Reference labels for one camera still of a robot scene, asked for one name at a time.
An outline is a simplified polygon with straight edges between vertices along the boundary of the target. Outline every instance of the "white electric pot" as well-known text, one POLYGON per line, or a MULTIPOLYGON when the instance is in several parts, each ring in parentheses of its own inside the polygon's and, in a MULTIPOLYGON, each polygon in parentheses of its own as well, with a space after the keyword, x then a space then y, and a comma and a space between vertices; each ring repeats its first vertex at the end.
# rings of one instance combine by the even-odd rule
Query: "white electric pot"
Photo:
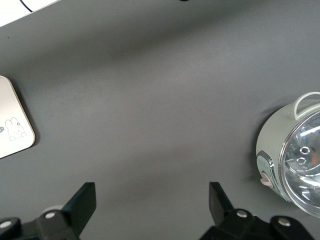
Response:
POLYGON ((275 112, 262 127, 257 166, 262 184, 320 218, 320 99, 309 92, 275 112))

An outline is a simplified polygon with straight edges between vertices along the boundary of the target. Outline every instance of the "bunny drawing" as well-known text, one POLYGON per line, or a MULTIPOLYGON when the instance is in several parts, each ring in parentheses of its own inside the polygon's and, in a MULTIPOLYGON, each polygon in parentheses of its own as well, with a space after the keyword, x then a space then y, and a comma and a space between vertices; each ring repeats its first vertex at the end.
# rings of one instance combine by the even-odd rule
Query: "bunny drawing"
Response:
POLYGON ((5 121, 5 126, 8 129, 10 141, 22 138, 27 135, 25 129, 20 125, 15 117, 11 118, 11 120, 5 121))

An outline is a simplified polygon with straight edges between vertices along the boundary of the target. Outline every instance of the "gray table surface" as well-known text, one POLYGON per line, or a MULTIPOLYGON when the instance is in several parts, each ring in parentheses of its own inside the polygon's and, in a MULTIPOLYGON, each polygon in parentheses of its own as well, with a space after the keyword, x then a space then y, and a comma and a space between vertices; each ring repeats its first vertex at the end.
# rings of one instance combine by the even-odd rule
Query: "gray table surface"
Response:
POLYGON ((265 120, 320 90, 320 1, 62 0, 0 28, 0 75, 35 129, 0 160, 0 216, 94 181, 83 240, 196 240, 210 181, 268 221, 320 220, 260 184, 265 120))

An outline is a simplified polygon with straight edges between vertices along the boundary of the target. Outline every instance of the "pot handle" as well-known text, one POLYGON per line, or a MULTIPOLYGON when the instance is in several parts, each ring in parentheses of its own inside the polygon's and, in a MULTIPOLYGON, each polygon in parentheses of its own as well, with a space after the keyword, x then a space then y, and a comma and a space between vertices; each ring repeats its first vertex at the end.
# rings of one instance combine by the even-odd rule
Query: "pot handle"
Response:
POLYGON ((311 96, 311 95, 320 95, 320 92, 318 92, 318 91, 308 92, 308 93, 300 96, 297 100, 295 100, 295 102, 293 103, 293 108, 292 108, 292 112, 291 112, 291 116, 290 116, 292 119, 298 120, 302 117, 305 117, 307 114, 313 112, 314 110, 320 109, 320 100, 319 100, 319 103, 316 103, 312 106, 307 107, 306 109, 304 109, 300 112, 297 112, 300 102, 303 99, 305 99, 306 97, 311 96))

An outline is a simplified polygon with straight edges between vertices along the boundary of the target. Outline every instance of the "black cable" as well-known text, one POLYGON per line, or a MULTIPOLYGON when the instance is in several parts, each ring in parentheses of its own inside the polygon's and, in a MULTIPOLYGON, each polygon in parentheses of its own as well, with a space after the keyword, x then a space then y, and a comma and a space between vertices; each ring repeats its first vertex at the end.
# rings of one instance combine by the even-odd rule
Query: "black cable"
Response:
POLYGON ((23 5, 26 9, 29 10, 30 13, 33 12, 30 8, 28 8, 28 6, 24 3, 24 1, 20 0, 20 2, 22 3, 22 5, 23 5))

